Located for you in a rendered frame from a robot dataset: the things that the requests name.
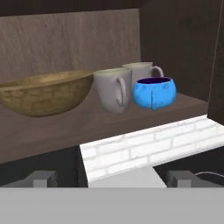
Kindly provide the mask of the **dark wood cabinet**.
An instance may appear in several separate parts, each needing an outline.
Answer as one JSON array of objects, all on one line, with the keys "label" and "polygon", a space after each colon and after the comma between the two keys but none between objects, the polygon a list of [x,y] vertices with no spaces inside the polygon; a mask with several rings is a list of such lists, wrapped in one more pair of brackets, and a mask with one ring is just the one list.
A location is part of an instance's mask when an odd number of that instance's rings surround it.
[{"label": "dark wood cabinet", "polygon": [[102,110],[97,93],[46,118],[0,106],[0,163],[207,114],[222,0],[0,0],[0,81],[151,60],[177,100],[159,111]]}]

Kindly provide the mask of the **white mug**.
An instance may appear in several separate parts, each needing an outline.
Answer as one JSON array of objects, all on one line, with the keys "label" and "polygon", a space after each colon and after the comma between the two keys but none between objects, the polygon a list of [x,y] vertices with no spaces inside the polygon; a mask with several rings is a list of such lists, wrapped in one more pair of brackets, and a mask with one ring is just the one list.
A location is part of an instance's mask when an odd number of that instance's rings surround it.
[{"label": "white mug", "polygon": [[150,78],[154,70],[158,71],[160,77],[164,77],[162,68],[154,66],[152,62],[135,62],[122,65],[122,67],[129,68],[132,71],[132,84],[135,84],[138,80]]},{"label": "white mug", "polygon": [[132,89],[130,69],[119,67],[94,72],[94,83],[105,111],[122,113],[129,107]]}]

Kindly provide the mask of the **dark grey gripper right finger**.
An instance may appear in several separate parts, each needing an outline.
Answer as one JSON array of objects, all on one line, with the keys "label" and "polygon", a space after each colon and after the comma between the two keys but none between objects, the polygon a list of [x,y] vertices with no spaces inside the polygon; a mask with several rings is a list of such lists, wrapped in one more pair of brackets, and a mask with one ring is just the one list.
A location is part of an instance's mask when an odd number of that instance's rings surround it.
[{"label": "dark grey gripper right finger", "polygon": [[190,171],[168,171],[166,185],[176,188],[221,188],[221,185],[200,179]]}]

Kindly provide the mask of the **wooden bowl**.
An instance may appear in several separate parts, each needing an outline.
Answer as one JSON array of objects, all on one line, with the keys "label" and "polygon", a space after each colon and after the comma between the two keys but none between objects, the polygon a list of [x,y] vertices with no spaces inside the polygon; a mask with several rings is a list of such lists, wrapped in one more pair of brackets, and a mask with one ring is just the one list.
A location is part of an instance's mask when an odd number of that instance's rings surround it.
[{"label": "wooden bowl", "polygon": [[65,113],[79,106],[93,84],[92,71],[34,75],[0,83],[0,104],[29,117]]}]

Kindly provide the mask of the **dark wood cabinet door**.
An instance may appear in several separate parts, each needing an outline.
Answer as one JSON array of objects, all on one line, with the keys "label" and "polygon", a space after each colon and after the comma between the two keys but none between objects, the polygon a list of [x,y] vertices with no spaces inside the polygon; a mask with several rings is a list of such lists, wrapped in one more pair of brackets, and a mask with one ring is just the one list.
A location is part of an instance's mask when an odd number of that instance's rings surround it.
[{"label": "dark wood cabinet door", "polygon": [[207,117],[224,126],[224,0],[221,1]]}]

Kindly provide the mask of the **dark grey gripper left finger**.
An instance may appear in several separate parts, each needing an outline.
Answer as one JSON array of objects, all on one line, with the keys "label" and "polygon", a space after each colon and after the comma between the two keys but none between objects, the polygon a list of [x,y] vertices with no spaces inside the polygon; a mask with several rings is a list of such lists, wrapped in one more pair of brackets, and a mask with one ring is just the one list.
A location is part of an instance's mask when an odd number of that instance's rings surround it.
[{"label": "dark grey gripper left finger", "polygon": [[24,179],[4,185],[4,187],[35,187],[35,188],[47,188],[57,186],[58,182],[56,171],[35,171]]}]

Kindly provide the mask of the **blue cup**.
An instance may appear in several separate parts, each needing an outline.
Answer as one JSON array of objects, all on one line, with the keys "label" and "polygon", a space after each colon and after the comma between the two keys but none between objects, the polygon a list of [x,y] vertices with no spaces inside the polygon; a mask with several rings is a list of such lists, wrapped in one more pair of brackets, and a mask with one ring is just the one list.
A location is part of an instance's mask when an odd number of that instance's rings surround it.
[{"label": "blue cup", "polygon": [[169,77],[153,77],[137,80],[133,86],[134,103],[142,108],[157,110],[176,100],[175,82]]}]

